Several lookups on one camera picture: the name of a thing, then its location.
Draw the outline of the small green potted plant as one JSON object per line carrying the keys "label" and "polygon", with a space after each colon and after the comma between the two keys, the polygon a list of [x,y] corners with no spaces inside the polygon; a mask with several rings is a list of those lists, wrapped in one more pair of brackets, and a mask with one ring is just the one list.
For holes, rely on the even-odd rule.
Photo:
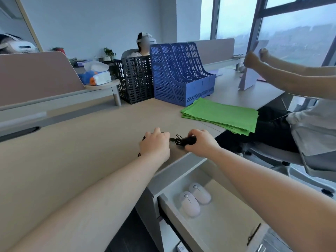
{"label": "small green potted plant", "polygon": [[103,52],[104,52],[104,56],[103,56],[103,61],[104,62],[113,61],[114,60],[115,53],[113,52],[113,50],[111,50],[111,49],[109,49],[107,47],[104,47]]}

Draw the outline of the person's left hand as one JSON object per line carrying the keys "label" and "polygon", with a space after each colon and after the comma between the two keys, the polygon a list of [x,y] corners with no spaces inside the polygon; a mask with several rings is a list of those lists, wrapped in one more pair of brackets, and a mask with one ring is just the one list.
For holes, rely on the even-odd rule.
{"label": "person's left hand", "polygon": [[145,156],[150,161],[156,161],[161,165],[170,157],[170,149],[163,147],[163,134],[169,132],[161,132],[160,128],[155,128],[153,132],[145,132],[144,139],[140,142],[140,156]]}

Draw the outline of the white computer mouse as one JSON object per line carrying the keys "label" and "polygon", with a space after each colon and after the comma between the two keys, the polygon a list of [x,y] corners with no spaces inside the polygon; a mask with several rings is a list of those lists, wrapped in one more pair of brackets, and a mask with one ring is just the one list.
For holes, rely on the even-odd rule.
{"label": "white computer mouse", "polygon": [[211,202],[210,193],[199,183],[190,184],[189,191],[200,204],[206,205]]}
{"label": "white computer mouse", "polygon": [[200,214],[200,205],[189,191],[184,191],[179,196],[180,204],[187,216],[194,218]]}

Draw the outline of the black computer mouse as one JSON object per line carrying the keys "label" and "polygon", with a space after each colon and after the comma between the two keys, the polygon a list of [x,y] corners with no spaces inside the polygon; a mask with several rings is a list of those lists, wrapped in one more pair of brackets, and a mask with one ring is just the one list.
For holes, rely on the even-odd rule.
{"label": "black computer mouse", "polygon": [[187,136],[187,137],[184,137],[180,140],[180,145],[182,147],[185,147],[186,145],[194,145],[197,141],[197,138],[196,136],[194,135],[191,135],[191,136]]}

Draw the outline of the person's right hand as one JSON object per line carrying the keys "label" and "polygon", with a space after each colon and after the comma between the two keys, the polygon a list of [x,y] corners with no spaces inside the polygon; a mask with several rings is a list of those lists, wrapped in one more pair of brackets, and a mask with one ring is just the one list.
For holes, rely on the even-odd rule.
{"label": "person's right hand", "polygon": [[221,151],[221,147],[218,145],[215,138],[207,130],[192,129],[189,131],[188,136],[194,135],[197,138],[196,156],[204,158],[212,158],[215,152]]}

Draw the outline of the blue tissue box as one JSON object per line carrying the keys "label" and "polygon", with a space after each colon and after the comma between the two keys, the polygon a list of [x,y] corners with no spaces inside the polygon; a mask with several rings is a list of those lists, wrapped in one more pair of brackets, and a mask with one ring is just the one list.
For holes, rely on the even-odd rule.
{"label": "blue tissue box", "polygon": [[85,71],[78,74],[83,85],[100,86],[112,81],[108,64],[93,60],[85,62],[83,67]]}

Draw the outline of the open beige desk drawer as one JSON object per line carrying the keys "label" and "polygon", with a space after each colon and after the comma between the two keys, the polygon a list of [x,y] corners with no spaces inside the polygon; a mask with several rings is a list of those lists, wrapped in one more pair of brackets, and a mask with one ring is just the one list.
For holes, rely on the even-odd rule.
{"label": "open beige desk drawer", "polygon": [[[210,193],[211,202],[200,205],[200,215],[191,218],[183,211],[179,196],[194,182]],[[262,241],[269,226],[214,163],[191,153],[173,152],[135,208],[160,252],[177,252],[180,241],[190,252],[264,252]],[[260,229],[247,246],[259,223]]]}

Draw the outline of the stack of green folders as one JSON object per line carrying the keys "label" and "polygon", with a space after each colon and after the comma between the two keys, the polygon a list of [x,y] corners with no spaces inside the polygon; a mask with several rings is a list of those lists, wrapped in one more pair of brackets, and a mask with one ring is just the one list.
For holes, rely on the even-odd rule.
{"label": "stack of green folders", "polygon": [[204,98],[199,98],[180,112],[182,118],[208,122],[246,136],[255,132],[259,116],[258,111],[252,108],[224,105]]}

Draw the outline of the grey office chair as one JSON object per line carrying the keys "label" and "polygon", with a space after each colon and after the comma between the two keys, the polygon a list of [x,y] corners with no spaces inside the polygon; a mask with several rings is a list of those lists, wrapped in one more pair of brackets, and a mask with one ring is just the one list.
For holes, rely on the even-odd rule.
{"label": "grey office chair", "polygon": [[336,188],[325,182],[327,180],[336,183],[336,151],[305,156],[262,143],[248,143],[242,148],[244,155],[255,155],[271,164],[271,169],[318,187],[323,194],[336,199]]}

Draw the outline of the beige desk riser shelf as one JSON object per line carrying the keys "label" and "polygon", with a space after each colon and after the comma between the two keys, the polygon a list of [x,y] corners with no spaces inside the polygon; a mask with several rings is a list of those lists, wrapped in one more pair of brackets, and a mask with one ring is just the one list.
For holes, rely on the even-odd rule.
{"label": "beige desk riser shelf", "polygon": [[111,89],[112,90],[112,95],[115,101],[115,105],[116,106],[121,106],[121,97],[120,97],[120,92],[118,89],[118,86],[120,85],[120,80],[119,79],[115,79],[112,80],[108,83],[105,84],[101,84],[101,85],[84,85],[85,89],[87,90],[102,90],[102,89]]}

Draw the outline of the black plastic file rack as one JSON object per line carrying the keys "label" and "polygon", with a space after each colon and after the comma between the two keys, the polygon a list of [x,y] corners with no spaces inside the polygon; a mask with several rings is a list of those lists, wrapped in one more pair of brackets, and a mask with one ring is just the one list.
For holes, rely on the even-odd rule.
{"label": "black plastic file rack", "polygon": [[115,59],[114,73],[120,80],[120,98],[129,104],[154,98],[150,56]]}

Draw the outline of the blue plastic file rack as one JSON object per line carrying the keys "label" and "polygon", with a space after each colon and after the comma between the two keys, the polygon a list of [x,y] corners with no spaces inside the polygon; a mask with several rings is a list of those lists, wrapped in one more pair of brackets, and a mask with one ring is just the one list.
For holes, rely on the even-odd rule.
{"label": "blue plastic file rack", "polygon": [[216,75],[207,72],[194,42],[150,46],[154,97],[187,107],[214,92]]}

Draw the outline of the pink desk partition panel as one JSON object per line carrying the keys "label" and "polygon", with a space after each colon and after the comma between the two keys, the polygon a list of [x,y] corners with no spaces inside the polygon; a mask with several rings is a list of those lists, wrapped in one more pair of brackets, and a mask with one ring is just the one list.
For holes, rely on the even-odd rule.
{"label": "pink desk partition panel", "polygon": [[59,51],[0,55],[0,107],[84,90]]}

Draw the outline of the person's right forearm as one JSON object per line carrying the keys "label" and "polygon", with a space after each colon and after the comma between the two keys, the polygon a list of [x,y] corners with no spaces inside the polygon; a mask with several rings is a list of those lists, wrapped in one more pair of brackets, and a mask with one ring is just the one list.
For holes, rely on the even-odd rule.
{"label": "person's right forearm", "polygon": [[294,252],[336,252],[336,201],[222,148],[204,151]]}

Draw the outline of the person's left forearm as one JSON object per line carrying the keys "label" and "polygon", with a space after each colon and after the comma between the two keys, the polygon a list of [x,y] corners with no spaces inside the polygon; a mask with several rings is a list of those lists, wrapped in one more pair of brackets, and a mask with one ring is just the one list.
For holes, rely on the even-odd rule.
{"label": "person's left forearm", "polygon": [[71,199],[7,252],[104,252],[168,157],[141,153]]}

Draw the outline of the dark window frame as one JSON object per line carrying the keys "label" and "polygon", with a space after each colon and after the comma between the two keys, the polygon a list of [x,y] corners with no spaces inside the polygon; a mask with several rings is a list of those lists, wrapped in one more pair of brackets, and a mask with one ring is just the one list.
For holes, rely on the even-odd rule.
{"label": "dark window frame", "polygon": [[279,59],[336,65],[336,0],[209,0],[206,39],[234,39],[234,54],[257,40]]}

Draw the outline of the white headset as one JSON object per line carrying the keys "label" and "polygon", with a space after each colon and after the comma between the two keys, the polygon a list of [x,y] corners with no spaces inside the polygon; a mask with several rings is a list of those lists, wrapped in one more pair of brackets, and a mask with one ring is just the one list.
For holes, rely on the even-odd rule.
{"label": "white headset", "polygon": [[152,37],[151,34],[149,33],[140,33],[141,38],[137,39],[137,44],[142,44],[142,45],[154,45],[157,44],[157,41],[155,38]]}

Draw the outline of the white paper sheet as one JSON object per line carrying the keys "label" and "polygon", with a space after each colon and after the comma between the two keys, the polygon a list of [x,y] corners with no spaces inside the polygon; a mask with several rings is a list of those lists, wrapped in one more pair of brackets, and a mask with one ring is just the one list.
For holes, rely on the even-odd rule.
{"label": "white paper sheet", "polygon": [[[269,40],[257,40],[253,47],[251,48],[251,51],[259,55],[259,51],[262,48],[265,48],[268,44]],[[246,68],[241,76],[241,81],[238,86],[238,90],[246,90],[256,84],[258,80],[263,79],[257,72],[255,72],[251,68]]]}

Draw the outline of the grey desk partition panel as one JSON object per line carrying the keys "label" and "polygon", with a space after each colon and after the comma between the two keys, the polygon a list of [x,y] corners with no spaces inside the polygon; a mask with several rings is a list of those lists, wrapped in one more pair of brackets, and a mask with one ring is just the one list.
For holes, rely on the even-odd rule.
{"label": "grey desk partition panel", "polygon": [[195,41],[203,65],[233,59],[234,38]]}

